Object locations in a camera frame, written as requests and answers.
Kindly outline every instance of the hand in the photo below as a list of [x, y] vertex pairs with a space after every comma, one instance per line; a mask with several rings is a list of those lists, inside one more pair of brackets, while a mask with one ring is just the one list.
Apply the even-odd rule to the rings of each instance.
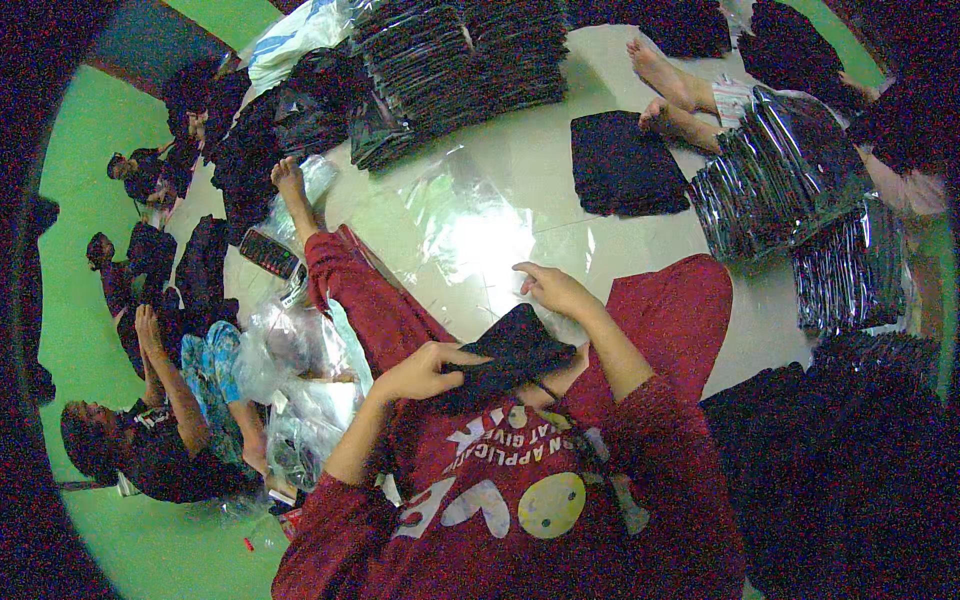
[[544, 308], [569, 319], [579, 322], [591, 311], [604, 309], [600, 300], [587, 288], [560, 269], [521, 262], [514, 265], [514, 271], [527, 274], [520, 287], [521, 295], [530, 294]]
[[274, 183], [280, 195], [284, 198], [292, 198], [301, 194], [306, 198], [306, 189], [303, 187], [303, 171], [297, 164], [297, 160], [288, 156], [274, 165], [274, 170], [270, 172], [270, 181]]
[[151, 361], [167, 359], [167, 351], [160, 342], [160, 327], [156, 323], [156, 313], [149, 304], [140, 304], [136, 308], [136, 338], [141, 351], [146, 352]]
[[481, 365], [490, 360], [461, 352], [459, 347], [459, 344], [427, 342], [402, 363], [380, 375], [373, 387], [387, 402], [400, 398], [424, 400], [458, 388], [464, 384], [464, 374], [459, 371], [441, 374], [444, 363]]

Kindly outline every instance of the black cloth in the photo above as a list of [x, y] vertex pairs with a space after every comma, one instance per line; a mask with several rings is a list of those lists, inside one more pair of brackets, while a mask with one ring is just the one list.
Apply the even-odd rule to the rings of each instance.
[[639, 129], [638, 118], [613, 110], [570, 121], [573, 181], [586, 212], [636, 217], [689, 208], [677, 161], [659, 135]]
[[902, 348], [857, 360], [851, 348], [701, 403], [747, 575], [775, 597], [949, 597], [960, 431], [923, 385], [934, 352], [918, 371], [914, 360], [877, 360]]
[[149, 408], [140, 399], [123, 415], [133, 430], [132, 460], [124, 475], [138, 490], [164, 502], [199, 502], [256, 487], [242, 469], [221, 463], [209, 447], [190, 458], [169, 406]]
[[721, 58], [731, 50], [730, 28], [716, 0], [568, 0], [570, 29], [636, 25], [669, 57]]
[[929, 60], [915, 60], [880, 96], [853, 120], [847, 136], [854, 143], [873, 144], [873, 154], [900, 174], [918, 169], [942, 171], [960, 149], [960, 51], [944, 51]]
[[185, 307], [202, 310], [224, 299], [227, 237], [228, 223], [213, 215], [203, 217], [193, 229], [175, 276]]
[[738, 40], [748, 73], [774, 89], [804, 91], [850, 117], [863, 108], [862, 97], [840, 82], [844, 69], [836, 50], [809, 19], [775, 0], [754, 4], [754, 35]]
[[568, 366], [577, 353], [576, 347], [553, 339], [527, 303], [517, 305], [461, 350], [493, 360], [476, 366], [444, 365], [443, 372], [464, 374], [463, 386], [436, 398], [438, 409], [447, 414], [478, 410], [492, 397], [537, 383], [544, 375]]
[[145, 203], [147, 197], [156, 192], [156, 180], [160, 177], [163, 161], [156, 153], [156, 148], [138, 148], [131, 152], [130, 158], [136, 160], [137, 168], [123, 184], [128, 196]]
[[177, 240], [173, 235], [145, 223], [133, 227], [127, 246], [128, 268], [131, 276], [147, 276], [140, 295], [142, 303], [160, 304], [176, 257]]

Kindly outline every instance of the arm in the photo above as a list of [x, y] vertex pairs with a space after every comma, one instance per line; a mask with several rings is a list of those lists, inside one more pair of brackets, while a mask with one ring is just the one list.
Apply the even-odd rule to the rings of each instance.
[[646, 535], [661, 539], [628, 540], [671, 548], [676, 568], [664, 573], [661, 588], [673, 595], [739, 597], [742, 545], [703, 412], [678, 397], [665, 375], [654, 373], [606, 308], [575, 279], [532, 263], [514, 268], [528, 275], [522, 293], [588, 333], [615, 403], [601, 423], [612, 472], [633, 480], [625, 481], [626, 490], [656, 476], [655, 487], [644, 495], [660, 526]]
[[[140, 334], [137, 331], [137, 339], [139, 339]], [[163, 395], [163, 383], [160, 382], [159, 375], [156, 374], [154, 366], [150, 362], [150, 357], [147, 356], [147, 352], [143, 349], [143, 341], [140, 341], [140, 360], [143, 361], [143, 375], [144, 381], [147, 383], [147, 389], [143, 393], [143, 403], [151, 408], [159, 408], [163, 406], [163, 400], [165, 396]]]
[[209, 443], [206, 420], [200, 410], [200, 404], [193, 397], [180, 371], [170, 362], [170, 357], [167, 356], [167, 351], [160, 342], [156, 314], [147, 304], [141, 304], [136, 309], [136, 332], [141, 340], [140, 347], [146, 352], [163, 386], [163, 391], [170, 399], [170, 405], [177, 417], [177, 431], [180, 433], [183, 445], [190, 453], [190, 458], [193, 458]]
[[487, 359], [428, 342], [381, 375], [343, 439], [324, 465], [324, 475], [303, 506], [300, 532], [280, 562], [274, 598], [354, 598], [367, 579], [370, 556], [389, 539], [396, 508], [375, 490], [367, 464], [394, 401], [425, 399], [463, 385], [461, 372], [440, 374], [444, 362], [479, 364]]

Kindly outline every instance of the bare foot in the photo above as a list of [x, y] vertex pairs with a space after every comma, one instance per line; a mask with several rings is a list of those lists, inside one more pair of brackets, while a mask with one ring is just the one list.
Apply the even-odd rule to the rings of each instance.
[[303, 186], [303, 171], [297, 160], [288, 156], [274, 165], [270, 173], [270, 181], [274, 183], [280, 196], [285, 201], [294, 199], [306, 200], [306, 188]]
[[697, 109], [693, 94], [681, 73], [639, 37], [627, 42], [627, 54], [634, 72], [677, 108], [687, 112]]
[[654, 98], [653, 102], [640, 114], [637, 125], [646, 132], [679, 137], [688, 144], [720, 154], [717, 134], [724, 128], [704, 123], [686, 110], [670, 104], [665, 98]]

